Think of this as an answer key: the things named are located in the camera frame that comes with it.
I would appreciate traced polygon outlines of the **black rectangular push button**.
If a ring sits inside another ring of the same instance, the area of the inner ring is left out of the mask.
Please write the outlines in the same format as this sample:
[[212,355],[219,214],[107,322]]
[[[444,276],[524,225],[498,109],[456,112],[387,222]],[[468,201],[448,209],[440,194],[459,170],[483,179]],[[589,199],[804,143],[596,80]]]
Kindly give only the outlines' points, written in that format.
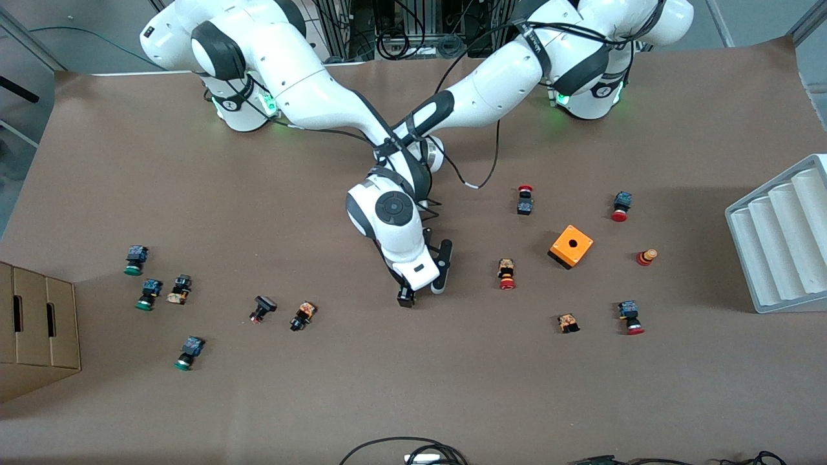
[[257,295],[255,298],[256,309],[250,314],[250,320],[254,324],[260,324],[265,320],[266,315],[275,312],[278,306],[271,298],[265,295]]

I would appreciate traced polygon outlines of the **green mushroom push button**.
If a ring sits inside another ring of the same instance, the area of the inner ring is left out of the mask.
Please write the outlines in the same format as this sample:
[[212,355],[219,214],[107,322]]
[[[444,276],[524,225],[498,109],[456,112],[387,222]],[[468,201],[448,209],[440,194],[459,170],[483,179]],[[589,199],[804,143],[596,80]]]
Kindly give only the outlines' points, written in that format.
[[184,342],[182,353],[178,356],[176,362],[174,363],[174,367],[176,369],[180,369],[181,371],[191,370],[194,361],[204,349],[205,344],[206,341],[203,338],[200,338],[200,336],[189,336],[189,338],[187,338]]
[[130,246],[126,257],[127,265],[123,272],[127,274],[127,276],[141,276],[143,274],[143,268],[147,262],[148,255],[148,247],[141,245]]
[[160,296],[163,289],[163,282],[161,280],[147,279],[143,282],[141,296],[136,301],[135,307],[143,311],[152,311],[156,299]]

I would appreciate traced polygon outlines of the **brown cardboard box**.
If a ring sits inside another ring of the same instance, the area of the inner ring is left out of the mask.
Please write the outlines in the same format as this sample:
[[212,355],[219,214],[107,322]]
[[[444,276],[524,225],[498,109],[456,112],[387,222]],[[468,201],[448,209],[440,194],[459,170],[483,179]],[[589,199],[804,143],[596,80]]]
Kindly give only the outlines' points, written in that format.
[[0,404],[80,371],[74,284],[0,261]]

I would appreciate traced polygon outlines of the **grey white ribbed tray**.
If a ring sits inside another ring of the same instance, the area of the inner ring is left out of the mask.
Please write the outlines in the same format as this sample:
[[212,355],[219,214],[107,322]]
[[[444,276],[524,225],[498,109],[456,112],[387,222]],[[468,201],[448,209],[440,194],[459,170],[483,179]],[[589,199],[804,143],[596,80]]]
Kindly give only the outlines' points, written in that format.
[[827,153],[726,209],[757,314],[827,312]]

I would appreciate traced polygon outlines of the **black rod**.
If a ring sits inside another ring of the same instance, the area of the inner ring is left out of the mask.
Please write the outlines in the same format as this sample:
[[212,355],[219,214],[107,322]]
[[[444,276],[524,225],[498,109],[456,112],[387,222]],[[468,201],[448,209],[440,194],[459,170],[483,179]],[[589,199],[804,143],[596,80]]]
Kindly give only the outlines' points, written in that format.
[[23,98],[27,102],[36,104],[39,102],[39,96],[35,94],[35,92],[29,91],[29,89],[24,88],[18,83],[13,82],[11,79],[7,77],[0,76],[0,88],[6,89],[9,92],[17,95],[19,98]]

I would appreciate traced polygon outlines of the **orange button enclosure box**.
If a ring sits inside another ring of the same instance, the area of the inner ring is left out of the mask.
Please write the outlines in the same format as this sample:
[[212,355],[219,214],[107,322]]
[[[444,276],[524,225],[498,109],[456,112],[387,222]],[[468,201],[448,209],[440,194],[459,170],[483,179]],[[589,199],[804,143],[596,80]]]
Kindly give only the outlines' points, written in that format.
[[570,270],[583,260],[593,243],[590,236],[573,225],[567,225],[550,245],[547,256],[558,262],[562,268]]

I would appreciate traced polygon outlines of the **grey metal frame bar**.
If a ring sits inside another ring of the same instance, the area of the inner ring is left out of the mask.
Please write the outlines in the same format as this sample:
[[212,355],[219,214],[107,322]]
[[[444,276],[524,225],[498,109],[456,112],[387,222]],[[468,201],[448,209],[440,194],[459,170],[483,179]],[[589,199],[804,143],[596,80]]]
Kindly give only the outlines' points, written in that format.
[[804,15],[788,30],[794,47],[803,44],[813,32],[827,21],[827,0],[816,0]]
[[720,36],[723,47],[735,47],[735,40],[733,39],[730,29],[726,23],[726,19],[724,19],[718,0],[705,0],[705,4],[709,10],[709,14],[711,14],[712,22],[718,36]]
[[60,63],[58,59],[56,59],[56,56],[54,56],[38,38],[32,35],[29,29],[24,27],[17,18],[13,17],[13,15],[1,5],[0,28],[4,30],[6,35],[15,39],[30,55],[35,56],[36,59],[38,59],[42,65],[49,68],[49,70],[53,72],[68,71],[68,68]]

